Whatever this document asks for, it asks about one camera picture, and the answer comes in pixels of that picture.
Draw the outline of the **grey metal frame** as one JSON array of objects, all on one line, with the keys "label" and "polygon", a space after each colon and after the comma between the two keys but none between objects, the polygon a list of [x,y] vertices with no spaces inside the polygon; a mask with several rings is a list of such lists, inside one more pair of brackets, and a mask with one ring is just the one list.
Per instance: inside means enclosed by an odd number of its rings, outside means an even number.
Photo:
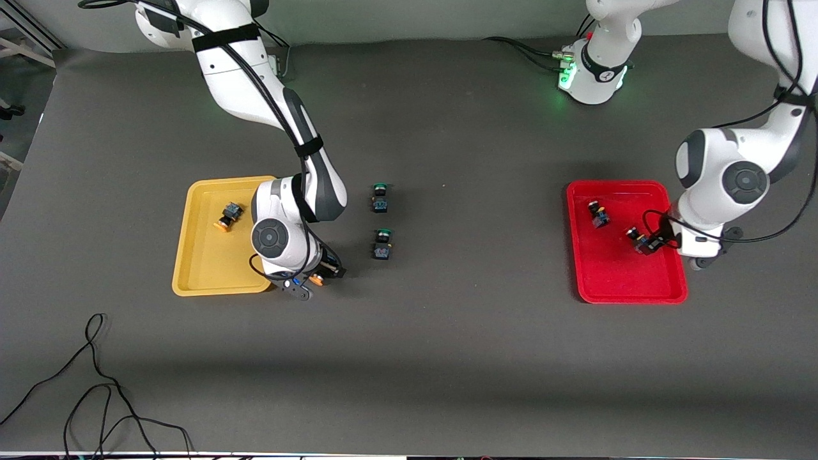
[{"label": "grey metal frame", "polygon": [[23,56],[54,69],[53,52],[65,44],[17,0],[0,0],[0,59]]}]

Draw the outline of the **red plastic tray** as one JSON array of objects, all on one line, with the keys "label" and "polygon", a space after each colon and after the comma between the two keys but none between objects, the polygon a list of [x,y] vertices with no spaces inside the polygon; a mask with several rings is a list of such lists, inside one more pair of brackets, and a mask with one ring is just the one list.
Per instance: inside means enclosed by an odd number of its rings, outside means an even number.
[{"label": "red plastic tray", "polygon": [[[599,201],[608,226],[595,228],[587,209]],[[565,191],[576,290],[593,305],[680,305],[688,296],[686,272],[675,249],[638,254],[626,231],[636,227],[650,236],[670,201],[666,188],[651,180],[576,180]]]}]

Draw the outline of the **dark grey table mat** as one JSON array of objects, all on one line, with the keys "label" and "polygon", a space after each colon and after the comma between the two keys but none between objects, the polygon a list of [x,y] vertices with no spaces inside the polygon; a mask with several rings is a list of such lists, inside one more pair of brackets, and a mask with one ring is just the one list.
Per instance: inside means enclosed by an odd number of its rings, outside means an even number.
[{"label": "dark grey table mat", "polygon": [[350,197],[315,226],[348,273],[310,301],[171,289],[188,187],[294,174],[283,133],[222,112],[190,53],[59,55],[0,220],[0,419],[103,312],[102,369],[199,450],[818,457],[818,201],[677,306],[582,302],[565,222],[573,180],[676,196],[678,143],[765,108],[773,70],[725,36],[648,37],[582,107],[499,43],[292,58]]}]

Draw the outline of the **yellow plastic tray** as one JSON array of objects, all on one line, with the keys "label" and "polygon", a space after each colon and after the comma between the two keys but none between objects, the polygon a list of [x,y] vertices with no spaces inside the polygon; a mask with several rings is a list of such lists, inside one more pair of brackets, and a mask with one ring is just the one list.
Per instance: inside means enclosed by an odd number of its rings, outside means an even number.
[{"label": "yellow plastic tray", "polygon": [[[251,260],[251,199],[268,180],[272,176],[201,180],[190,186],[171,283],[176,295],[249,294],[271,286],[256,273],[262,267],[260,261]],[[231,202],[245,213],[229,231],[222,232],[215,224]]]}]

